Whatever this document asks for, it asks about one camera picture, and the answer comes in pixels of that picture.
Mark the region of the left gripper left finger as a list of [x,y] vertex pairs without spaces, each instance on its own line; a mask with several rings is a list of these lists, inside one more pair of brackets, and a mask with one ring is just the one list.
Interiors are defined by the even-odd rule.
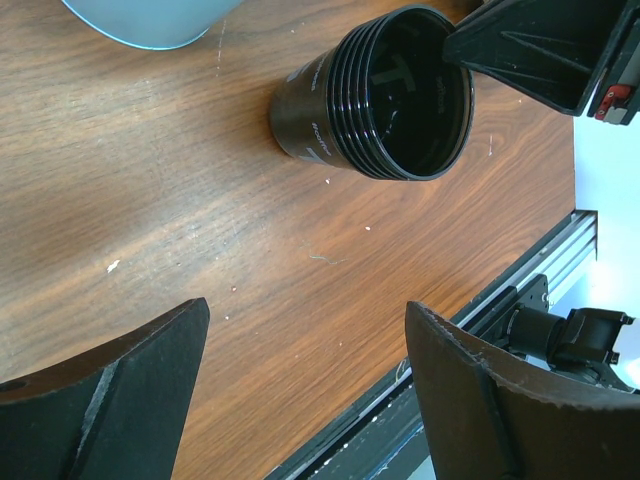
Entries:
[[191,299],[2,383],[2,478],[171,478],[209,321],[205,299]]

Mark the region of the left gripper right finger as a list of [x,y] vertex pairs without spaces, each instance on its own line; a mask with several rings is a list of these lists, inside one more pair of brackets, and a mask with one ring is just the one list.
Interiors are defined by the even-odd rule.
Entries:
[[638,395],[545,371],[418,302],[405,335],[437,478],[638,478]]

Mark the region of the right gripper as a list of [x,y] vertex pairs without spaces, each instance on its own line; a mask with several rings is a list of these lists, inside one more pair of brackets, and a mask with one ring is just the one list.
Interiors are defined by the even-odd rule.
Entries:
[[639,113],[638,1],[488,1],[443,59],[565,115],[630,125]]

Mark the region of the stack of black cups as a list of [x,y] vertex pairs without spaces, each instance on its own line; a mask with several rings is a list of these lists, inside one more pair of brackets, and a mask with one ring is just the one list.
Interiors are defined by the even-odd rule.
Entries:
[[354,28],[276,89],[275,140],[292,157],[372,179],[444,175],[462,154],[474,113],[471,72],[442,57],[453,31],[426,5]]

